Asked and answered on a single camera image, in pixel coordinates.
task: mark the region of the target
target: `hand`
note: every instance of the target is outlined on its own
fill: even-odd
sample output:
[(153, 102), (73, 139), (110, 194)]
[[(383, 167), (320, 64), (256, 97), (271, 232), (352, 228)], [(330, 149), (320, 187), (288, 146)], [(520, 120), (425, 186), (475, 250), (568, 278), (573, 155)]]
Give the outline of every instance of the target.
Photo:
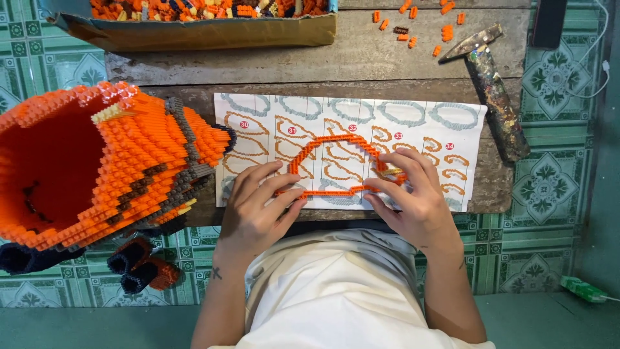
[(298, 174), (287, 173), (259, 185), (260, 180), (281, 167), (282, 161), (270, 162), (248, 167), (237, 176), (226, 205), (216, 252), (249, 264), (286, 234), (308, 201), (295, 201), (280, 217), (286, 207), (304, 192), (303, 189), (291, 189), (265, 206), (276, 190), (301, 179)]
[(422, 250), (429, 260), (462, 262), (463, 242), (443, 199), (433, 163), (419, 152), (405, 148), (381, 154), (379, 159), (404, 170), (413, 192), (383, 179), (368, 178), (365, 184), (391, 197), (402, 212), (394, 212), (376, 195), (366, 194), (364, 198), (390, 228)]

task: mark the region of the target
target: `black phone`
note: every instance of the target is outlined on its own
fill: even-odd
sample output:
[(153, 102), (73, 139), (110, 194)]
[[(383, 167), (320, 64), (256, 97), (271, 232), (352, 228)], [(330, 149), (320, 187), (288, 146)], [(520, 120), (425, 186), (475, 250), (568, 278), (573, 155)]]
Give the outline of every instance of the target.
[(555, 50), (560, 47), (568, 0), (538, 0), (532, 47)]

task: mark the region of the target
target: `white paper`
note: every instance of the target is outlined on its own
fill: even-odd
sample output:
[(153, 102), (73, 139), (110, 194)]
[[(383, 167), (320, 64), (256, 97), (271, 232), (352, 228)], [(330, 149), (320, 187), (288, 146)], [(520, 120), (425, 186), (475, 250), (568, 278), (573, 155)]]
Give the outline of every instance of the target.
[[(353, 133), (382, 153), (397, 147), (423, 153), (436, 164), (450, 209), (465, 212), (486, 112), (486, 106), (452, 102), (216, 93), (216, 122), (237, 132), (237, 145), (216, 169), (217, 206), (226, 206), (235, 177), (247, 167), (275, 160), (287, 164), (317, 137)], [(348, 191), (377, 177), (373, 168), (370, 155), (355, 144), (325, 142), (300, 164), (297, 186)], [(280, 173), (287, 170), (283, 166)], [(362, 199), (366, 192), (309, 197), (305, 208), (372, 209)], [(385, 194), (379, 196), (398, 208)]]

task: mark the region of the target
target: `white shirt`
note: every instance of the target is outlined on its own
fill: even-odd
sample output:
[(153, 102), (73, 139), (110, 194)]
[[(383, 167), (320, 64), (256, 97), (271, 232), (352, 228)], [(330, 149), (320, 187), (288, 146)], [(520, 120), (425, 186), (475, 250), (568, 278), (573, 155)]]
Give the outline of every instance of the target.
[(247, 270), (238, 349), (495, 349), (428, 328), (415, 287), (416, 250), (376, 230), (286, 238)]

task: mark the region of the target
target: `cardboard box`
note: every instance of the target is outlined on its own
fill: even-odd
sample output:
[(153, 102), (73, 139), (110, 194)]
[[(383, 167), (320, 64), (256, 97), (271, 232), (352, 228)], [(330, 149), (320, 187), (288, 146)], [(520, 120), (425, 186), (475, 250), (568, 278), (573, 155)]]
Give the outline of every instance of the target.
[(338, 4), (323, 16), (205, 19), (193, 22), (120, 22), (92, 18), (88, 0), (40, 0), (48, 21), (69, 35), (111, 52), (331, 45)]

